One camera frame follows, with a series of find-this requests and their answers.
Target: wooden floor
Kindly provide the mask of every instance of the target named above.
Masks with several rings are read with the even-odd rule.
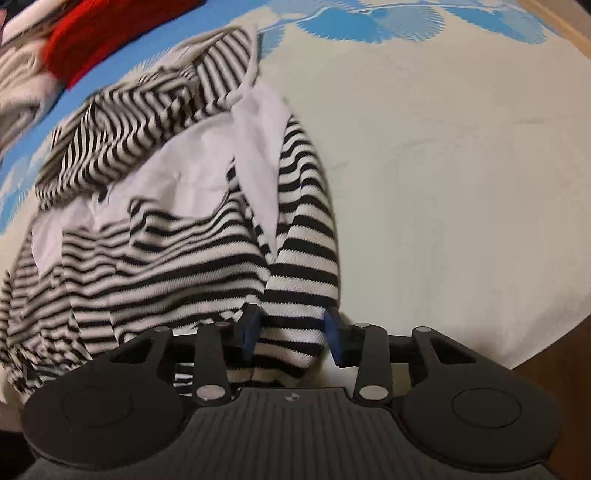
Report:
[[[591,480],[591,317],[515,370],[562,406],[564,429],[550,467],[564,480]]]

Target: logo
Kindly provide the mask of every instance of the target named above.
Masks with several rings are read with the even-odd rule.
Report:
[[[301,397],[297,393],[290,393],[283,398],[287,401],[298,401]]]

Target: ribbed surface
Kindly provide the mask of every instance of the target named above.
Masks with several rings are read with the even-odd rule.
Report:
[[[412,446],[387,411],[357,406],[340,388],[247,388],[228,406],[198,410],[184,433],[150,459],[109,472],[40,460],[22,480],[131,478],[555,480],[541,466],[511,473],[449,467]]]

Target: red fabric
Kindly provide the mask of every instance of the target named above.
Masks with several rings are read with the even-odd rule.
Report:
[[[45,45],[47,69],[73,87],[92,67],[141,34],[203,0],[82,0]]]

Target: circular pad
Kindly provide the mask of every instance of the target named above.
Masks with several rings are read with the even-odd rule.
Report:
[[[175,389],[129,364],[88,364],[40,388],[22,411],[23,433],[40,456],[95,470],[152,455],[182,421]]]
[[[560,435],[554,400],[496,365],[442,365],[404,397],[401,413],[431,456],[477,470],[538,462]]]
[[[468,425],[499,429],[521,415],[521,405],[508,393],[495,388],[472,388],[453,399],[453,412]]]

